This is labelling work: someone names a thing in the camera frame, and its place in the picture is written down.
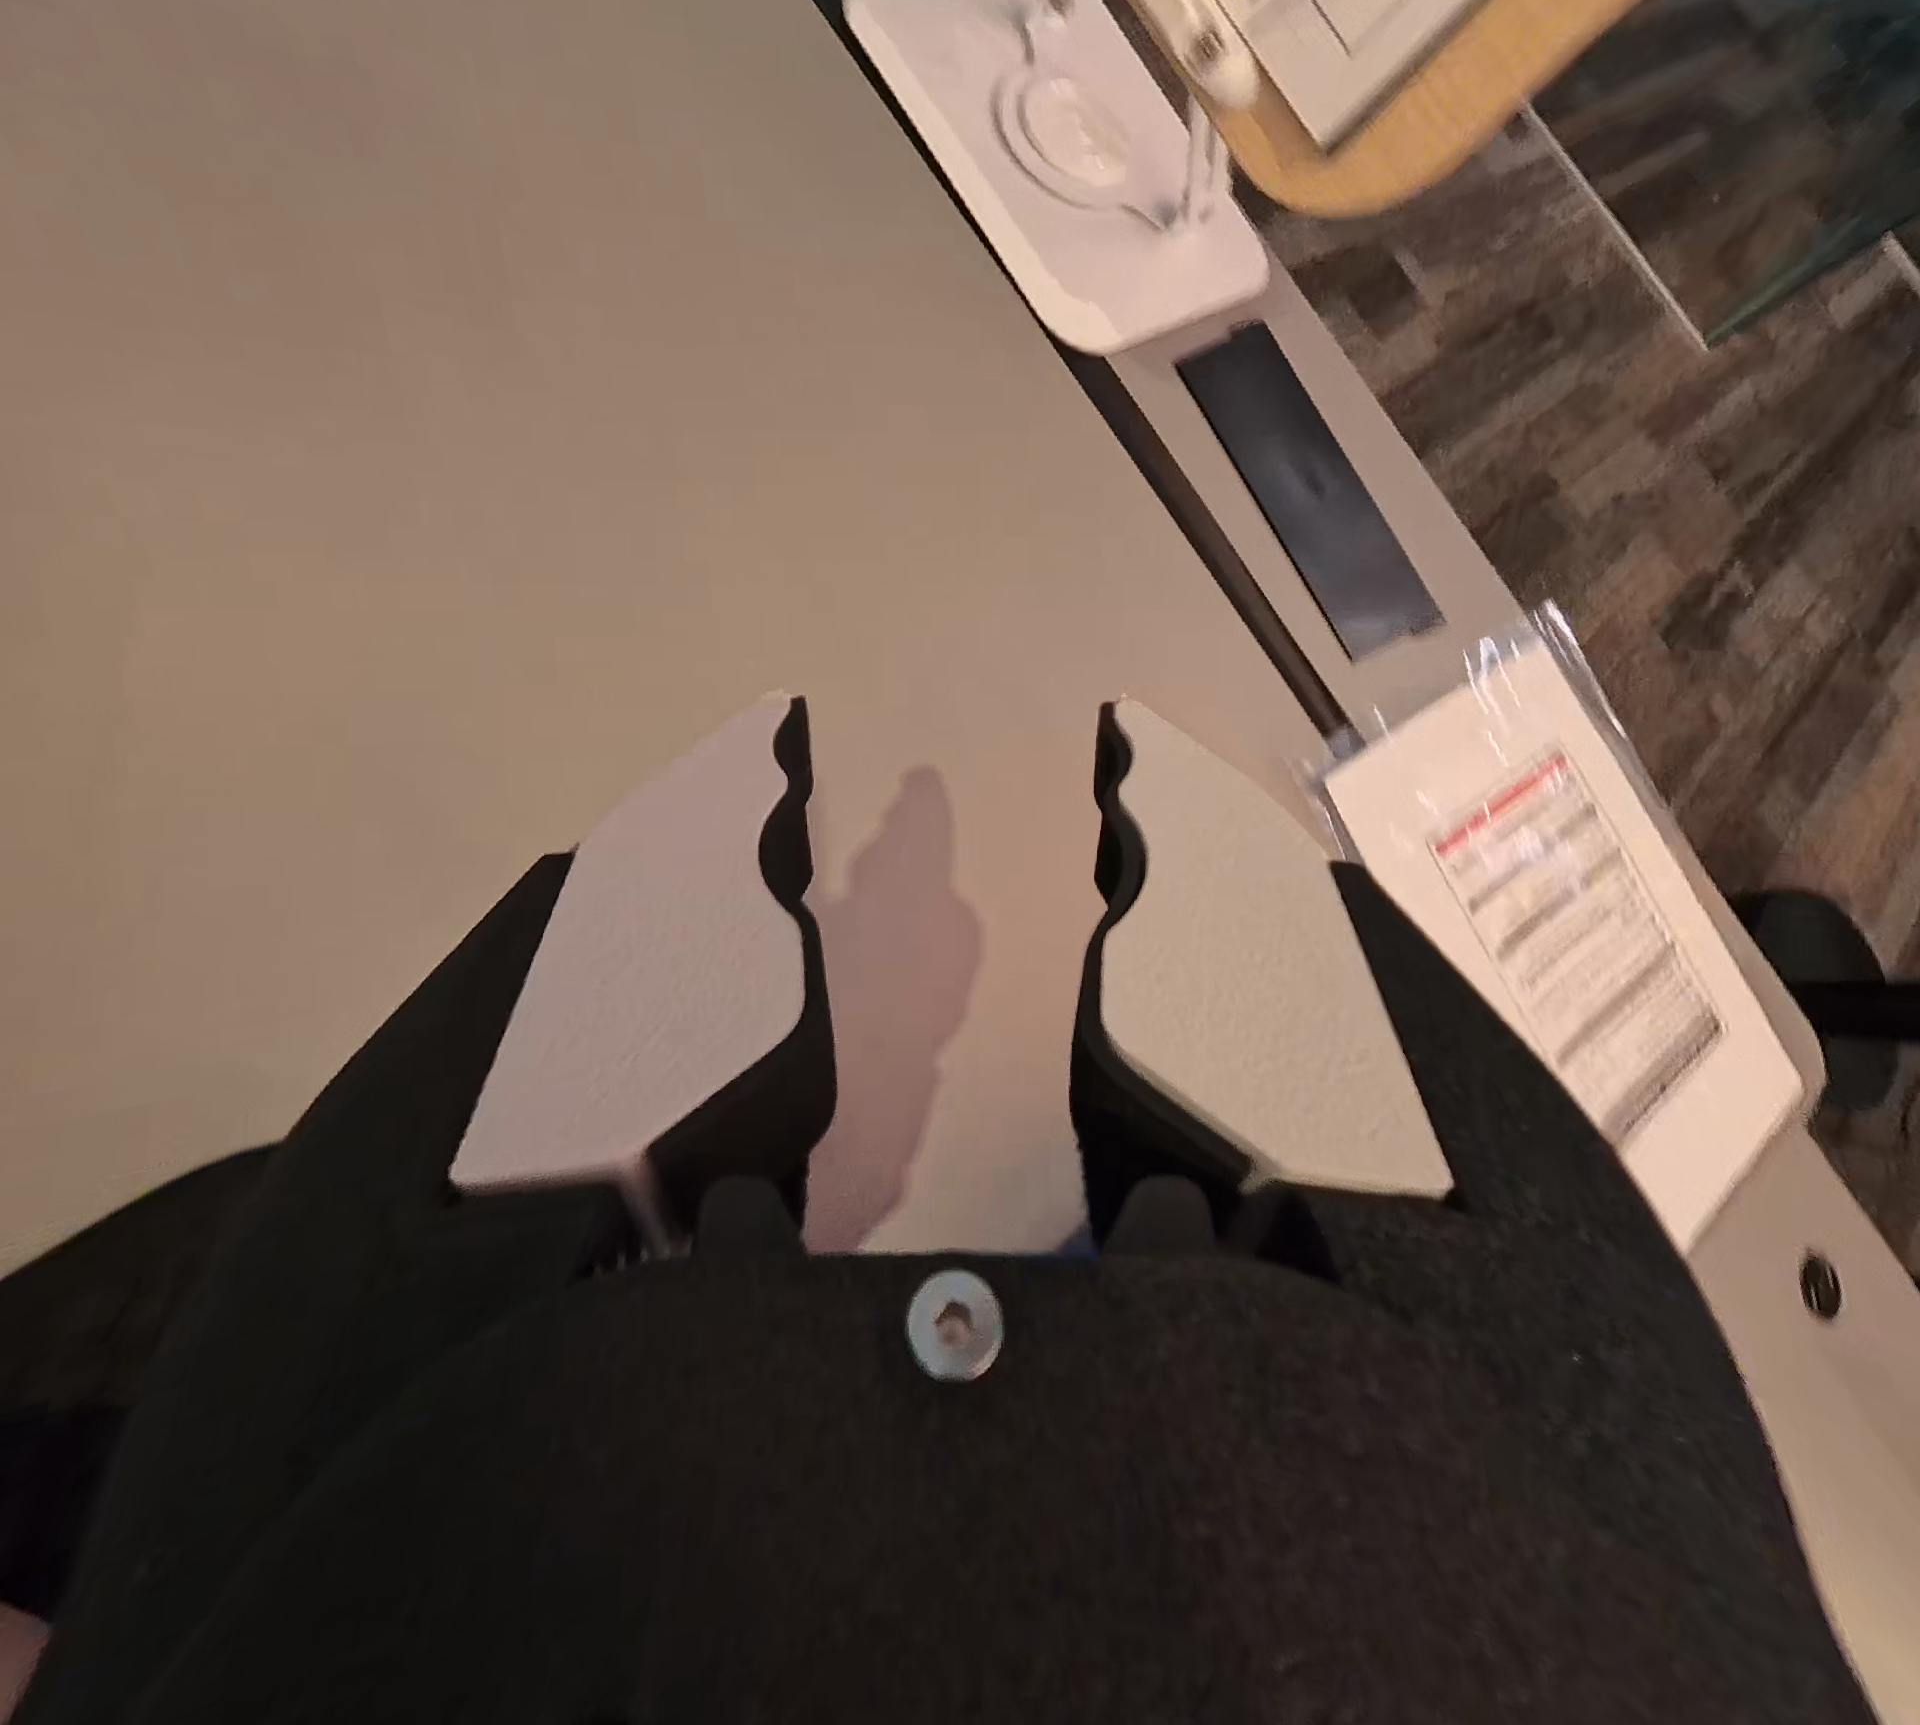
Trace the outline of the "laminated printed paper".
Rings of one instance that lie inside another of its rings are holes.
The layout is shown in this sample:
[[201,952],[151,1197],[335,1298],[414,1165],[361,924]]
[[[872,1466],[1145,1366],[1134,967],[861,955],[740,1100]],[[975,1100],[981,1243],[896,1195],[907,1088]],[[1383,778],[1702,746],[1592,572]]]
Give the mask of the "laminated printed paper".
[[1692,1250],[1808,1112],[1823,1062],[1569,616],[1545,604],[1476,639],[1423,697],[1340,728],[1308,783],[1341,857],[1550,1070]]

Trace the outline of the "black chair base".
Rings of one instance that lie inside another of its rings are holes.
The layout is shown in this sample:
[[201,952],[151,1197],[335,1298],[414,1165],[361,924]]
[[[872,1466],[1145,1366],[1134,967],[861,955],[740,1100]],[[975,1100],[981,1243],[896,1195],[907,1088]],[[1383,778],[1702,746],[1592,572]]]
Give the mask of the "black chair base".
[[1887,976],[1874,944],[1833,898],[1745,890],[1730,893],[1730,910],[1823,1046],[1816,1108],[1882,1108],[1902,1052],[1920,1046],[1920,984]]

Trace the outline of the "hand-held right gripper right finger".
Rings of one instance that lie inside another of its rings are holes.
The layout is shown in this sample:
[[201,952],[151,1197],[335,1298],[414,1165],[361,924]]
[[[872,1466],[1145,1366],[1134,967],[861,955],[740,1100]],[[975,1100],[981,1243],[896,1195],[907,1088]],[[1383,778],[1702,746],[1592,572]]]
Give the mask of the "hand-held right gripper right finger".
[[1068,1034],[1091,1238],[1149,1179],[1196,1185],[1215,1228],[1295,1185],[1449,1197],[1321,826],[1139,697],[1098,710],[1091,795]]

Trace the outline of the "wooden display board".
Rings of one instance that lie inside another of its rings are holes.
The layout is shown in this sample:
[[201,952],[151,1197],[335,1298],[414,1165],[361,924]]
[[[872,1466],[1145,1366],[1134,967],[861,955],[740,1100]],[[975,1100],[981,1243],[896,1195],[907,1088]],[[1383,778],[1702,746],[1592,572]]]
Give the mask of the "wooden display board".
[[1267,80],[1251,113],[1224,116],[1233,163],[1279,207],[1357,218],[1456,170],[1512,113],[1638,0],[1482,0],[1341,144],[1308,130]]

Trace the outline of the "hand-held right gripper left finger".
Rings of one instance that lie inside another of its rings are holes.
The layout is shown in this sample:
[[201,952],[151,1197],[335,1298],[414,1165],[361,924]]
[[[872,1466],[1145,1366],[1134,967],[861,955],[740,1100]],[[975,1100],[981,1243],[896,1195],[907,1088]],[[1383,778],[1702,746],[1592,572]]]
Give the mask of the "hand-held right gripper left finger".
[[579,842],[454,1191],[616,1191],[656,1250],[726,1179],[802,1213],[837,1105],[810,795],[810,706],[769,693]]

